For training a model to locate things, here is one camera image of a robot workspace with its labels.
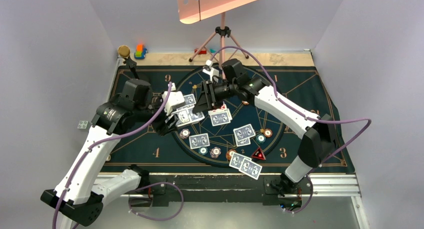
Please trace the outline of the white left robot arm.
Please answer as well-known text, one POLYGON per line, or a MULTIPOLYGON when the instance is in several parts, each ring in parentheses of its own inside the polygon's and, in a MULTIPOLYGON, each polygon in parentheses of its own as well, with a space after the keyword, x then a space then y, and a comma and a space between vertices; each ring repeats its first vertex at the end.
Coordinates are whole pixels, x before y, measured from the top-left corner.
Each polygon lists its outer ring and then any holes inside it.
POLYGON ((109 203, 128 192, 142 194, 151 183, 147 170, 132 164, 121 174, 96 184, 104 163, 124 138, 148 127, 161 136, 176 130, 174 111, 185 104, 180 91, 169 82, 167 90, 154 95, 151 84, 129 79, 120 93, 100 105, 92 119, 87 138, 71 168, 53 189, 40 199, 54 209, 54 229, 75 229, 91 225, 109 203))

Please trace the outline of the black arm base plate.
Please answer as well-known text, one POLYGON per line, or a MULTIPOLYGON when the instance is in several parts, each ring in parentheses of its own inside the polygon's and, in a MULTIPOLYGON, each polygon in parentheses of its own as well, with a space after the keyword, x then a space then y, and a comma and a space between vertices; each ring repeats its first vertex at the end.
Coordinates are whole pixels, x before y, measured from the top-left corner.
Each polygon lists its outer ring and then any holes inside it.
POLYGON ((314 193, 312 182, 302 179, 296 185, 283 180, 280 173, 263 173, 253 179, 241 173, 153 173, 142 179, 151 189, 130 191, 131 199, 152 199, 154 207, 171 202, 185 203, 260 203, 264 206, 299 207, 314 193))

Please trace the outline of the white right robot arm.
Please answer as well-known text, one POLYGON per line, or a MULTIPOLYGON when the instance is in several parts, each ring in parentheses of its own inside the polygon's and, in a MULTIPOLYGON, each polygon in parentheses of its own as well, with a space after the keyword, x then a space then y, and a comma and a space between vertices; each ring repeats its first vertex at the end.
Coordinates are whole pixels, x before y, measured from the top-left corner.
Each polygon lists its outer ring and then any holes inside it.
POLYGON ((202 71, 209 75, 202 81, 201 93, 193 108, 194 113, 218 109, 224 100, 233 96, 261 109, 288 126, 301 140, 297 156, 285 170, 280 185, 288 193, 300 187, 301 180, 317 168, 335 149, 336 132, 327 124, 332 122, 328 114, 318 114, 303 109, 280 95, 270 79, 250 77, 238 59, 222 64, 225 78, 219 82, 219 71, 207 60, 202 71))

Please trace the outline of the red triangle dealer marker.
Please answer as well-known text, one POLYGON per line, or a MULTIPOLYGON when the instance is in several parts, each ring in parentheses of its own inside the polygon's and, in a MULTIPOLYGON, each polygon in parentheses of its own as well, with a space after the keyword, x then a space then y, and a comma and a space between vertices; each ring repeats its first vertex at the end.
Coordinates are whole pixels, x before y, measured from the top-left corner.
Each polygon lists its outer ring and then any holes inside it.
POLYGON ((250 157, 255 160, 261 160, 261 161, 266 160, 266 156, 260 147, 258 147, 250 157))

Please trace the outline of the purple chips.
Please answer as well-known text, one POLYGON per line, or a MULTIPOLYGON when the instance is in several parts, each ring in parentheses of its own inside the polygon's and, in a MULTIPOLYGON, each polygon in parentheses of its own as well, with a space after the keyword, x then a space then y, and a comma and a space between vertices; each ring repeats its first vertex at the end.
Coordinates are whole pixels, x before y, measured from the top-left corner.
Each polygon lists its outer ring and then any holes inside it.
POLYGON ((183 140, 187 139, 190 135, 191 135, 191 132, 187 128, 182 129, 179 133, 179 137, 183 140))

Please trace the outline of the dealer seat card two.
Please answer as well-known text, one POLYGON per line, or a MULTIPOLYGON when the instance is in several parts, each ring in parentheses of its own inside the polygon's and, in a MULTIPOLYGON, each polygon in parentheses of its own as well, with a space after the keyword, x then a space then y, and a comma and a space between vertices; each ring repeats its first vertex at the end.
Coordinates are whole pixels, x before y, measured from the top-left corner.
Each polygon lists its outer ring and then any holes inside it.
POLYGON ((259 179, 262 171, 262 166, 249 159, 244 158, 240 164, 239 171, 255 180, 259 179))

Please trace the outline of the green poker chip stack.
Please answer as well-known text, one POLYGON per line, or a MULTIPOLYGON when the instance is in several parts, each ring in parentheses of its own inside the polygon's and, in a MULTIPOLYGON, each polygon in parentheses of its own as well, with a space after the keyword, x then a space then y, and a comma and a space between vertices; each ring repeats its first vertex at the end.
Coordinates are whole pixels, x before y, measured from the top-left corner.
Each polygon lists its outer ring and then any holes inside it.
POLYGON ((201 147, 198 149, 198 153, 202 156, 206 155, 209 152, 208 148, 206 147, 201 147))

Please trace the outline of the blue playing card deck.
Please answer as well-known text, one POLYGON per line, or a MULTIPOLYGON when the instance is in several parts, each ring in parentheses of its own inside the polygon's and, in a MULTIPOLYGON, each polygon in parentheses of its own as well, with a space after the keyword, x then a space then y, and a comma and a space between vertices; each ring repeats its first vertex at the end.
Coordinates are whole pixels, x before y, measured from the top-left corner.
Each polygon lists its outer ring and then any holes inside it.
POLYGON ((181 110, 176 113, 176 116, 178 118, 176 122, 177 128, 199 123, 205 118, 202 112, 193 113, 192 108, 181 110))

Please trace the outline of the purple white poker chip stack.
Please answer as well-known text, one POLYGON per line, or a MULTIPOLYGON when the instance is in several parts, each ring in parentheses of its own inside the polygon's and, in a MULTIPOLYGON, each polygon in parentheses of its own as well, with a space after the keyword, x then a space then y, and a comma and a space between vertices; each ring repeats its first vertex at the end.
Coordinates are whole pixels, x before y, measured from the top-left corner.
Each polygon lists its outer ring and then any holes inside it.
POLYGON ((221 149, 219 147, 214 147, 210 150, 210 157, 212 159, 217 159, 221 155, 221 149))

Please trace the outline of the orange poker chip stack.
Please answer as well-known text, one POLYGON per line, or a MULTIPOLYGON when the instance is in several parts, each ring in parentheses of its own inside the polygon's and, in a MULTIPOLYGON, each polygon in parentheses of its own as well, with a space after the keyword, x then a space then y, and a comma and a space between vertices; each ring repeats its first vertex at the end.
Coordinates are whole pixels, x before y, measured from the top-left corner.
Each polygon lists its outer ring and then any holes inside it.
POLYGON ((228 161, 230 161, 230 160, 232 159, 232 157, 233 157, 234 153, 236 153, 236 152, 237 152, 237 151, 236 151, 235 149, 230 149, 230 150, 228 150, 228 151, 226 152, 226 155, 225 155, 226 159, 227 159, 228 161))

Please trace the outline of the dealer seat card one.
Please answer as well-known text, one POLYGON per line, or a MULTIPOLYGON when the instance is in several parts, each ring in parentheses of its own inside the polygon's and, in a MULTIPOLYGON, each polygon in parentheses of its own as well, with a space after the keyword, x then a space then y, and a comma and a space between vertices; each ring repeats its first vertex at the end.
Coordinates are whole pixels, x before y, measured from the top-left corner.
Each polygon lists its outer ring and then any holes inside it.
POLYGON ((244 159, 249 161, 252 160, 250 157, 235 152, 229 161, 229 167, 239 170, 244 159))

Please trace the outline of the dealt card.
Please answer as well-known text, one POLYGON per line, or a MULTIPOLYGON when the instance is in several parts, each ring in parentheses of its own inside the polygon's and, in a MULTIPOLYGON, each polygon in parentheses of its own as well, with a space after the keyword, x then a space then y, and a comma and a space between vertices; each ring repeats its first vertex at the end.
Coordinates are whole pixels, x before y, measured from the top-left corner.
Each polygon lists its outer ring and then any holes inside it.
POLYGON ((252 124, 246 124, 241 127, 233 129, 235 139, 240 142, 245 139, 250 139, 256 136, 256 131, 252 124))
POLYGON ((196 97, 194 94, 184 95, 183 98, 186 106, 196 104, 196 97))

